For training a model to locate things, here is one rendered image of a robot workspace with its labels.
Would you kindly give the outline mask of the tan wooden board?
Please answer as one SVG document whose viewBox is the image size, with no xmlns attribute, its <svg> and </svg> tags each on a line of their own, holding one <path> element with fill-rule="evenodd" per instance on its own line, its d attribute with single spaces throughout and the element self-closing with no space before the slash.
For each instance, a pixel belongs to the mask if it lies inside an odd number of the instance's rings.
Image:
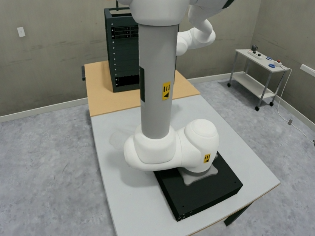
<svg viewBox="0 0 315 236">
<path fill-rule="evenodd" d="M 108 61 L 85 64 L 85 77 L 90 117 L 141 106 L 140 89 L 113 92 Z M 175 70 L 172 100 L 195 95 L 200 92 Z"/>
</svg>

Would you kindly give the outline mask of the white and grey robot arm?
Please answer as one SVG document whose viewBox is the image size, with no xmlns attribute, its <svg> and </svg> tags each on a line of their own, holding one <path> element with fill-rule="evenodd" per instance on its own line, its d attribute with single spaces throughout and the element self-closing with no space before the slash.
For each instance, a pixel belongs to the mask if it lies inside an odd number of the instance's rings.
<svg viewBox="0 0 315 236">
<path fill-rule="evenodd" d="M 219 146 L 214 124 L 196 119 L 176 131 L 170 125 L 174 72 L 176 56 L 214 42 L 207 19 L 236 0 L 117 1 L 129 5 L 139 24 L 141 123 L 124 143 L 127 165 L 140 171 L 177 167 L 186 186 L 217 175 L 212 164 Z M 188 20 L 194 28 L 178 32 L 189 5 Z"/>
</svg>

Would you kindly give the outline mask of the dark green metal rack frame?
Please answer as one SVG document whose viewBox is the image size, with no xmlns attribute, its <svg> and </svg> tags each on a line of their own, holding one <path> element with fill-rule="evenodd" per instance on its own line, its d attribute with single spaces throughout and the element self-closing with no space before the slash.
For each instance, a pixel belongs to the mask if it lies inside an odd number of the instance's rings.
<svg viewBox="0 0 315 236">
<path fill-rule="evenodd" d="M 114 33 L 115 27 L 138 26 L 138 23 L 135 22 L 131 13 L 110 13 L 113 10 L 125 9 L 130 8 L 104 9 L 108 63 L 114 93 L 140 89 L 139 38 L 115 39 Z"/>
</svg>

